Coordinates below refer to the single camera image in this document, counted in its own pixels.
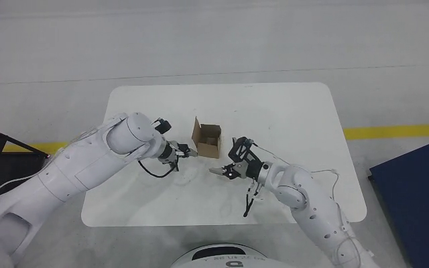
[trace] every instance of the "yellow floor line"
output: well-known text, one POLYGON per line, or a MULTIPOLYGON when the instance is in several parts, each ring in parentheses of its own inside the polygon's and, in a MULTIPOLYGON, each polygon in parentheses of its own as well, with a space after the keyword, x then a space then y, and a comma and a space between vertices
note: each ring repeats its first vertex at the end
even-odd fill
MULTIPOLYGON (((347 140, 355 139, 386 139, 404 137, 429 137, 429 125, 399 125, 390 127, 352 127, 343 129, 347 140)), ((32 147, 54 154, 58 149, 67 145, 67 142, 34 143, 32 147)), ((27 151, 20 146, 8 144, 3 149, 4 152, 27 151)))
POLYGON ((427 137, 429 125, 398 125, 390 127, 353 127, 343 129, 347 140, 427 137))

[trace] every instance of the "cardboard box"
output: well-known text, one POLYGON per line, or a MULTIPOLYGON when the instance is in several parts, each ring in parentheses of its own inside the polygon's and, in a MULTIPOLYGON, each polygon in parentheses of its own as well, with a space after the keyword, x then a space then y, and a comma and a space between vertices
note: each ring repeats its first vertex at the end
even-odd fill
POLYGON ((198 156, 219 158, 221 152, 221 126, 205 125, 195 117, 192 140, 195 143, 198 156))

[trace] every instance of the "white tabletop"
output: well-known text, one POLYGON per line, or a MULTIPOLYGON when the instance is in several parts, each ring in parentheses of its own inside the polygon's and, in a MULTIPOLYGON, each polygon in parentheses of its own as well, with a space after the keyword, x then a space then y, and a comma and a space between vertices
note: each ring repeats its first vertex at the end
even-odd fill
MULTIPOLYGON (((232 137, 246 136, 290 163, 309 170, 334 168, 341 178, 335 188, 351 222, 367 209, 329 88, 321 83, 201 84, 122 86, 110 95, 105 119, 117 113, 142 112, 169 120, 166 139, 191 140, 194 118, 222 128, 221 158, 182 159, 180 171, 155 179, 132 163, 86 193, 82 221, 87 226, 182 226, 294 222, 290 210, 263 190, 243 218, 250 179, 228 180, 208 172, 231 163, 232 137)), ((262 161, 275 161, 258 148, 262 161)), ((144 164, 153 173, 167 167, 156 159, 144 164)), ((314 179, 331 193, 335 175, 314 179)))

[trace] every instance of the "concrete floor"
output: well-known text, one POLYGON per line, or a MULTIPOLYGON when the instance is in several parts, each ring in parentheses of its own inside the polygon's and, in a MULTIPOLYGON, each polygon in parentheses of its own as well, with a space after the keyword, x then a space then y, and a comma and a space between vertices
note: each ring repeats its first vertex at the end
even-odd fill
MULTIPOLYGON (((428 16, 426 0, 1 0, 0 132, 67 141, 102 123, 118 86, 235 82, 323 82, 343 127, 428 123, 428 16)), ((368 169, 428 142, 348 142, 368 209, 353 228, 381 267, 406 263, 368 169)), ((19 267, 169 267, 217 242, 332 267, 294 224, 89 228, 83 198, 50 217, 19 267)))

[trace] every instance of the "white robotic arm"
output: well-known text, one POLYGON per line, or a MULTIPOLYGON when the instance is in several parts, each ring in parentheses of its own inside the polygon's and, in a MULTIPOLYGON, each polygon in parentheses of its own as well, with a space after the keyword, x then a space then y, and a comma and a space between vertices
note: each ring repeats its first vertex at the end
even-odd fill
POLYGON ((272 192, 290 207, 300 228, 335 267, 379 268, 371 253, 356 239, 340 206, 313 180, 310 172, 296 165, 262 162, 250 151, 252 145, 256 144, 246 137, 235 140, 229 152, 234 163, 210 171, 230 180, 252 178, 272 192))
POLYGON ((16 264, 52 211, 74 195, 108 180, 132 161, 158 158, 177 168, 196 156, 185 144, 166 141, 170 125, 141 113, 119 114, 60 149, 42 171, 0 196, 0 251, 16 264))

